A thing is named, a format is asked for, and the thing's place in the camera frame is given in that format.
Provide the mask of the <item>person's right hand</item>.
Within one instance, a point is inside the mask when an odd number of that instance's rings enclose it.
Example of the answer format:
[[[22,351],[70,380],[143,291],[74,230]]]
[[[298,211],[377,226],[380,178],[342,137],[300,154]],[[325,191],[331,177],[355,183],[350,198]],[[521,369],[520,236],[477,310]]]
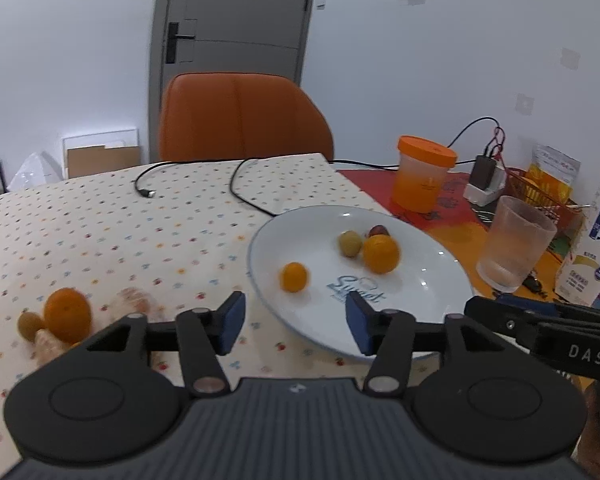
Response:
[[[592,382],[585,390],[588,420],[577,447],[578,464],[593,477],[600,479],[600,422],[597,416],[595,384]]]

